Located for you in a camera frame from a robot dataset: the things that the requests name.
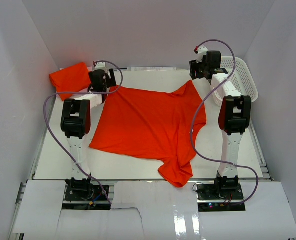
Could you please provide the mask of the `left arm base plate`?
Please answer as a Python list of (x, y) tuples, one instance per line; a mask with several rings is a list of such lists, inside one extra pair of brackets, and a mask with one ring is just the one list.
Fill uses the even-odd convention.
[(99, 185), (90, 185), (88, 190), (77, 190), (66, 185), (62, 210), (109, 211), (110, 204)]

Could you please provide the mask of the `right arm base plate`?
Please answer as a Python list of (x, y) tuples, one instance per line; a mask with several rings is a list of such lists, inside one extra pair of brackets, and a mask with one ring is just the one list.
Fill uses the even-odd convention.
[(240, 184), (236, 190), (217, 193), (214, 184), (197, 182), (193, 185), (192, 190), (196, 193), (200, 213), (246, 211), (244, 203), (237, 204), (244, 200)]

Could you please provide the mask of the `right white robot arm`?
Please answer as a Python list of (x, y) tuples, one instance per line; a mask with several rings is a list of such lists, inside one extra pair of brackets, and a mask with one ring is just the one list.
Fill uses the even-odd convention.
[(205, 78), (221, 98), (218, 126), (222, 132), (222, 154), (214, 181), (214, 195), (223, 200), (237, 190), (239, 146), (250, 123), (251, 97), (242, 95), (228, 80), (221, 67), (221, 53), (200, 46), (194, 50), (197, 59), (189, 62), (193, 80)]

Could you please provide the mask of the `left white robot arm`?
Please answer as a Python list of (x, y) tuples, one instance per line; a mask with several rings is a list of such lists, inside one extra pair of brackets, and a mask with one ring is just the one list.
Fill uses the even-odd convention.
[(63, 101), (60, 127), (67, 138), (72, 161), (72, 176), (66, 181), (76, 188), (76, 194), (84, 200), (93, 195), (90, 185), (91, 172), (86, 157), (86, 135), (91, 128), (91, 109), (104, 103), (107, 90), (116, 86), (113, 69), (99, 62), (88, 74), (90, 84), (87, 92), (77, 98)]

